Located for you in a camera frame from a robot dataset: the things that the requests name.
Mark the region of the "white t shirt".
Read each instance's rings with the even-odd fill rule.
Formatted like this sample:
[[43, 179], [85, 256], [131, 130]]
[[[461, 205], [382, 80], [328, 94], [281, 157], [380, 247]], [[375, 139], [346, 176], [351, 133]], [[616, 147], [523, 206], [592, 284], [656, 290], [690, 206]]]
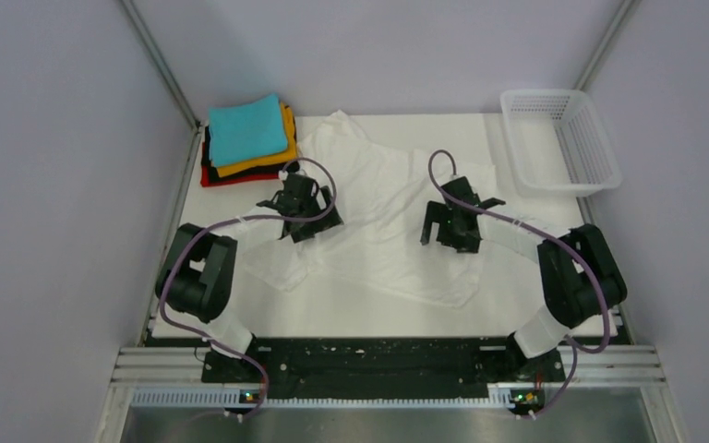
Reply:
[[494, 166], [379, 145], [342, 111], [327, 116], [300, 149], [335, 179], [343, 225], [300, 243], [285, 239], [251, 249], [243, 256], [246, 271], [284, 292], [327, 275], [447, 307], [479, 292], [484, 254], [421, 245], [420, 236], [427, 202], [440, 198], [433, 180], [443, 185], [458, 174], [477, 191], [494, 191]]

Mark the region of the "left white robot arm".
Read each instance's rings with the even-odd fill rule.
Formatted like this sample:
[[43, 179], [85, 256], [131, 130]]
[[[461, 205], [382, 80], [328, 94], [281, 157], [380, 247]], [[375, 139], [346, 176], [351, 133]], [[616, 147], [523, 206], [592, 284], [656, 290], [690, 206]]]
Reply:
[[253, 378], [259, 367], [257, 354], [248, 350], [254, 335], [228, 307], [237, 257], [285, 239], [310, 240], [341, 225], [337, 197], [335, 184], [288, 173], [282, 189], [241, 216], [208, 227], [180, 225], [155, 283], [160, 317], [225, 355], [224, 370], [235, 380]]

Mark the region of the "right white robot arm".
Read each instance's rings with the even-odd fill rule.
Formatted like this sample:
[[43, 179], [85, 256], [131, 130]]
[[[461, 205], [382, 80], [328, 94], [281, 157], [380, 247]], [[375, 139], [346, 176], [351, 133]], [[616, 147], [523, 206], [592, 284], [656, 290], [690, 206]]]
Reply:
[[482, 200], [468, 179], [435, 184], [440, 202], [427, 204], [422, 244], [432, 225], [439, 242], [462, 252], [488, 240], [536, 264], [542, 302], [507, 338], [507, 373], [528, 380], [541, 356], [566, 342], [584, 353], [601, 353], [612, 336], [610, 309], [627, 295], [625, 281], [602, 231], [591, 223], [569, 228], [528, 217], [498, 198]]

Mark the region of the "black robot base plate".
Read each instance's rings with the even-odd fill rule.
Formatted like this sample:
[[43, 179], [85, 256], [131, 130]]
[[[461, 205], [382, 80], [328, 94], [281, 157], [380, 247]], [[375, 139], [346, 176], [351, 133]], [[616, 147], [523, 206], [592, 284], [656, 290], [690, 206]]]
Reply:
[[257, 338], [247, 361], [214, 351], [204, 383], [259, 383], [269, 399], [484, 398], [489, 385], [561, 382], [559, 351], [518, 361], [506, 338]]

